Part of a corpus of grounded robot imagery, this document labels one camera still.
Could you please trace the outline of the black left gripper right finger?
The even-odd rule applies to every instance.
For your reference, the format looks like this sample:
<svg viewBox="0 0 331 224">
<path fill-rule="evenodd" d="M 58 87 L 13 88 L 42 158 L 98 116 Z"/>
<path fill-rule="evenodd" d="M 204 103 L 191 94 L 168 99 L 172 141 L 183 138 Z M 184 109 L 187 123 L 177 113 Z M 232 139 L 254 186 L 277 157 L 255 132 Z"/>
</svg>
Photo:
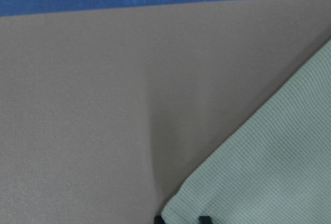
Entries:
<svg viewBox="0 0 331 224">
<path fill-rule="evenodd" d="M 199 224 L 212 224 L 212 218 L 210 216 L 199 216 Z"/>
</svg>

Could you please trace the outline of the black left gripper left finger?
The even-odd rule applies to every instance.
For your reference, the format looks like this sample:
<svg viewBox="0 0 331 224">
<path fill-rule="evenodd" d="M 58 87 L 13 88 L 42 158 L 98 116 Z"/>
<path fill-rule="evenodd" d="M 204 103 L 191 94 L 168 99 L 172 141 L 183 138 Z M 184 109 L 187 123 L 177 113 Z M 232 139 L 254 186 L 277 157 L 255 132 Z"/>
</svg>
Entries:
<svg viewBox="0 0 331 224">
<path fill-rule="evenodd" d="M 164 220 L 161 216 L 155 216 L 154 217 L 154 224 L 164 224 Z"/>
</svg>

